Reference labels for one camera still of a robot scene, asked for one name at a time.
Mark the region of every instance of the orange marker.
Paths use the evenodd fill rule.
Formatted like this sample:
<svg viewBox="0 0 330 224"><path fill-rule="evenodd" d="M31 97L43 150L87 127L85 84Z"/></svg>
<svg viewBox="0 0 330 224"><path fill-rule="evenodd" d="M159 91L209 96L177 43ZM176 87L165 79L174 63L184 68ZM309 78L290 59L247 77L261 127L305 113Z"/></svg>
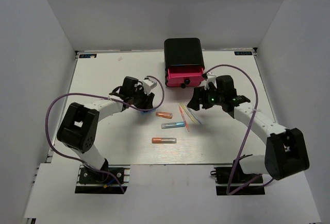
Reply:
<svg viewBox="0 0 330 224"><path fill-rule="evenodd" d="M156 112L156 116L171 119L173 117L173 114L170 112Z"/></svg>
<svg viewBox="0 0 330 224"><path fill-rule="evenodd" d="M153 137L152 143L176 143L175 137Z"/></svg>
<svg viewBox="0 0 330 224"><path fill-rule="evenodd" d="M186 128L187 128L187 131L189 132L189 126L188 126L188 124L187 124L186 118L185 118L185 116L184 116L184 112L182 111L182 108L181 108L180 105L179 105L179 110L180 110L180 113L181 113L182 119L183 119L184 122L185 122L185 125L186 125Z"/></svg>

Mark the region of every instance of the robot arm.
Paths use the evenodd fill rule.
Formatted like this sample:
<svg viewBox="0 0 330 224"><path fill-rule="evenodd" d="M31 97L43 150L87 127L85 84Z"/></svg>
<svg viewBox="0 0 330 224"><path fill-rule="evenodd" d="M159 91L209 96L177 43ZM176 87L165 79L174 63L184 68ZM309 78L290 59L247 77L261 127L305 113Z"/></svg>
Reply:
<svg viewBox="0 0 330 224"><path fill-rule="evenodd" d="M205 86L194 89L187 106L197 111L200 105L203 109L218 105L248 126L254 107L245 96L237 95L231 76L215 77L208 73L204 77ZM265 143L266 153L243 157L239 167L244 174L269 174L279 180L309 168L305 140L299 129L287 129L256 110L251 130Z"/></svg>
<svg viewBox="0 0 330 224"><path fill-rule="evenodd" d="M151 90L156 85L157 82L149 78L139 81L133 77L125 77L123 85L109 95L111 99L121 100L139 109L151 109L155 96ZM128 108L111 99L97 100L86 105L71 103L57 132L57 140L98 170L107 170L108 161L94 145L97 123Z"/></svg>

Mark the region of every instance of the blue marker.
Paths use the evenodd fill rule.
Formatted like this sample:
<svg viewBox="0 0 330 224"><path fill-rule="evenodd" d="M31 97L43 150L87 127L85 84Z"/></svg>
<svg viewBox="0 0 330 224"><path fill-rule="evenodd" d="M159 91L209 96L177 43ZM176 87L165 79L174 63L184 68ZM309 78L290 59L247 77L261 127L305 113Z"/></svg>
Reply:
<svg viewBox="0 0 330 224"><path fill-rule="evenodd" d="M166 123L161 124L162 129L169 129L169 128L178 128L178 127L185 127L185 122L175 122L175 123Z"/></svg>

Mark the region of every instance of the white wall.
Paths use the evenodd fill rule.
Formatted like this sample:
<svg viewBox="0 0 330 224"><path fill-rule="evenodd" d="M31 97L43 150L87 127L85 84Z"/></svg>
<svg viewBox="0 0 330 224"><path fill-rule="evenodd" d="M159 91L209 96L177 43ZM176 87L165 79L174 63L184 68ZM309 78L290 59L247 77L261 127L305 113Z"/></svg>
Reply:
<svg viewBox="0 0 330 224"><path fill-rule="evenodd" d="M21 223L48 151L47 106L67 91L75 54L47 0L1 0L0 11L0 216Z"/></svg>
<svg viewBox="0 0 330 224"><path fill-rule="evenodd" d="M259 47L258 66L280 122L307 143L306 177L330 222L330 0L284 0Z"/></svg>
<svg viewBox="0 0 330 224"><path fill-rule="evenodd" d="M283 0L48 0L75 50L162 49L198 37L205 49L256 47Z"/></svg>

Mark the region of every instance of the sticker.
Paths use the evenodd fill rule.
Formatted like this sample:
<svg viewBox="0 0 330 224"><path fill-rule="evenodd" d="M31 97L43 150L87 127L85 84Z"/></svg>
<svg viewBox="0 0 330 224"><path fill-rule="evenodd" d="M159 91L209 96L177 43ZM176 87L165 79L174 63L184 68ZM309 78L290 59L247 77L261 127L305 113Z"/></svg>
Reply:
<svg viewBox="0 0 330 224"><path fill-rule="evenodd" d="M80 54L79 58L96 58L96 54Z"/></svg>
<svg viewBox="0 0 330 224"><path fill-rule="evenodd" d="M251 51L235 51L234 52L236 56L251 56Z"/></svg>

